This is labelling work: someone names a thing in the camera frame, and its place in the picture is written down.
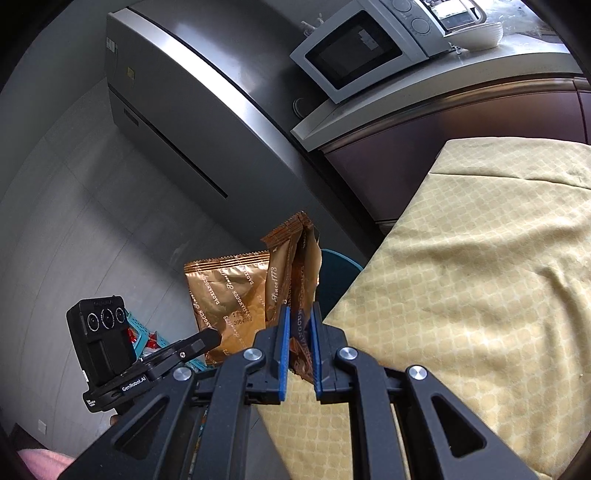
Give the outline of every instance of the label sticker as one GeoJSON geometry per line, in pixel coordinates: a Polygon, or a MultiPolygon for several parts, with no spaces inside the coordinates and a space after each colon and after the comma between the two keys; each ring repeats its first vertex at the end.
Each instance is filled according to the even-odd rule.
{"type": "Polygon", "coordinates": [[[115,48],[117,47],[117,45],[115,45],[115,42],[113,40],[111,40],[109,37],[107,37],[107,48],[115,53],[115,48]]]}
{"type": "Polygon", "coordinates": [[[366,30],[366,29],[364,29],[364,28],[363,28],[363,29],[361,29],[361,30],[359,31],[359,37],[361,38],[361,41],[362,41],[363,43],[365,43],[365,46],[366,46],[367,48],[369,48],[370,50],[375,50],[376,48],[378,48],[378,47],[379,47],[379,44],[378,44],[378,42],[376,42],[376,41],[375,41],[375,40],[372,38],[372,36],[371,36],[369,33],[367,33],[367,30],[366,30]]]}

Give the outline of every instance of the camera lens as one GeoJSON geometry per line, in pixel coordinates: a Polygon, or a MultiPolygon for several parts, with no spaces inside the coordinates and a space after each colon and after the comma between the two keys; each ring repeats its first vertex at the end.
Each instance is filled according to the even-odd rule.
{"type": "Polygon", "coordinates": [[[103,309],[100,313],[100,320],[107,329],[111,329],[115,326],[115,317],[110,309],[103,309]]]}
{"type": "Polygon", "coordinates": [[[119,323],[123,323],[125,321],[125,312],[121,307],[118,307],[117,310],[115,310],[115,317],[117,317],[117,321],[119,323]]]}
{"type": "Polygon", "coordinates": [[[86,323],[88,323],[88,328],[91,329],[93,332],[99,329],[99,319],[94,313],[88,315],[86,323]]]}

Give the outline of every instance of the blue round object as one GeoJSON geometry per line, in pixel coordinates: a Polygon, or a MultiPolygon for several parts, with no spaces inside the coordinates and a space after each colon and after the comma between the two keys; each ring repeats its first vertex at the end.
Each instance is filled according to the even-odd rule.
{"type": "Polygon", "coordinates": [[[316,289],[322,318],[326,318],[362,270],[363,267],[354,260],[338,252],[322,249],[320,283],[316,289]]]}

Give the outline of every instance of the pink cloth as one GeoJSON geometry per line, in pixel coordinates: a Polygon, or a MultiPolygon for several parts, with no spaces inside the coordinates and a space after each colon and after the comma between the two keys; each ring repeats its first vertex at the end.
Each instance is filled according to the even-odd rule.
{"type": "Polygon", "coordinates": [[[20,450],[18,454],[37,480],[57,480],[74,459],[50,450],[20,450]]]}

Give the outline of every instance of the blue gripper pad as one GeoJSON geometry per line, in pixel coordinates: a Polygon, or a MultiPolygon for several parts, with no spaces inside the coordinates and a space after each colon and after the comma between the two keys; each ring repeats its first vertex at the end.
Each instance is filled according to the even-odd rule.
{"type": "Polygon", "coordinates": [[[283,337],[281,339],[281,361],[279,363],[279,400],[285,401],[287,395],[287,370],[290,363],[290,308],[285,308],[283,318],[283,337]]]}
{"type": "Polygon", "coordinates": [[[310,343],[312,348],[312,370],[314,372],[314,392],[316,392],[316,398],[318,399],[322,393],[322,387],[320,385],[320,344],[318,341],[318,325],[316,320],[314,308],[312,308],[310,316],[310,343]]]}

